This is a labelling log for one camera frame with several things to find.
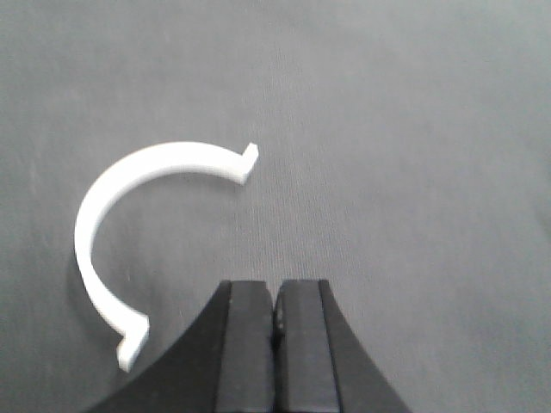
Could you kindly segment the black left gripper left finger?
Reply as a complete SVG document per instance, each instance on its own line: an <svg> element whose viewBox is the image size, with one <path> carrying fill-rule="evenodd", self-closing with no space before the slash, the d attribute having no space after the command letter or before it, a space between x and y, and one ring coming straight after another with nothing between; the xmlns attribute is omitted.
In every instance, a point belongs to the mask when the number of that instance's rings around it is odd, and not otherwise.
<svg viewBox="0 0 551 413"><path fill-rule="evenodd" d="M92 411L273 411L272 315L265 282L221 282L163 356Z"/></svg>

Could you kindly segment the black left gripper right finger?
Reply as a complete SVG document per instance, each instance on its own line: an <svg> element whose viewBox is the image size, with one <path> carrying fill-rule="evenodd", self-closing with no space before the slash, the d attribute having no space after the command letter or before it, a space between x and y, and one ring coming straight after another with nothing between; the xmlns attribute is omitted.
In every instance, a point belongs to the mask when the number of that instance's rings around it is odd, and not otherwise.
<svg viewBox="0 0 551 413"><path fill-rule="evenodd" d="M278 412L407 412L328 280L286 280L274 312Z"/></svg>

